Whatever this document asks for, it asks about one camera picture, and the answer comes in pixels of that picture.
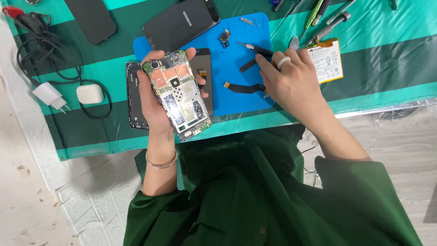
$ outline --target white ring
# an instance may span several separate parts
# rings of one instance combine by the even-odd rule
[[[285,61],[291,61],[291,58],[288,57],[288,56],[286,56],[286,57],[282,58],[282,59],[277,63],[277,69],[278,69],[279,71],[281,71],[281,66],[282,66],[282,64],[283,64]]]

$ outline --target woman's left hand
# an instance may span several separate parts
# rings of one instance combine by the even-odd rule
[[[195,48],[189,48],[185,51],[188,60],[191,60],[196,55]],[[164,57],[165,53],[160,51],[150,51],[147,56],[142,60],[141,65],[150,60],[158,60]],[[174,130],[168,120],[167,114],[164,108],[161,106],[158,98],[153,92],[151,83],[147,75],[139,70],[137,72],[139,79],[139,94],[141,98],[141,108],[144,117],[149,125],[149,135],[160,135],[160,136],[173,136]],[[196,81],[198,84],[206,84],[205,79],[200,75],[196,75]],[[201,95],[203,98],[208,97],[208,93],[201,90]]]

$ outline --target green shirt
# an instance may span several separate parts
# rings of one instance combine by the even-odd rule
[[[194,190],[138,192],[124,245],[421,245],[383,164],[317,157],[314,188],[298,141],[276,127],[180,144]]]

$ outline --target phone camera module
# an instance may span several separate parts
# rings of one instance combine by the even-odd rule
[[[157,68],[160,66],[157,61],[153,61],[150,65],[152,65],[153,68]]]

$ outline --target hand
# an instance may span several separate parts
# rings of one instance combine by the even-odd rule
[[[188,60],[191,60],[196,55],[195,48],[189,48],[185,51]],[[160,51],[151,51],[147,54],[147,56],[142,60],[141,65],[150,60],[158,60],[163,58],[165,53]],[[173,137],[174,130],[168,120],[167,114],[164,111],[164,108],[161,106],[158,98],[153,92],[152,85],[150,83],[147,75],[139,70],[137,72],[139,79],[139,94],[141,98],[141,108],[144,117],[147,120],[149,125],[149,134],[157,134],[157,135],[171,135]],[[205,79],[203,79],[200,75],[196,75],[196,81],[198,84],[206,84]],[[208,93],[201,90],[202,97],[208,97]]]
[[[284,57],[285,61],[278,71],[277,64]],[[319,118],[332,114],[320,91],[316,69],[311,62],[308,51],[287,49],[285,54],[278,51],[273,54],[272,62],[257,54],[256,60],[261,68],[264,85],[272,99],[285,111],[292,114],[299,122],[312,130],[320,124]]]

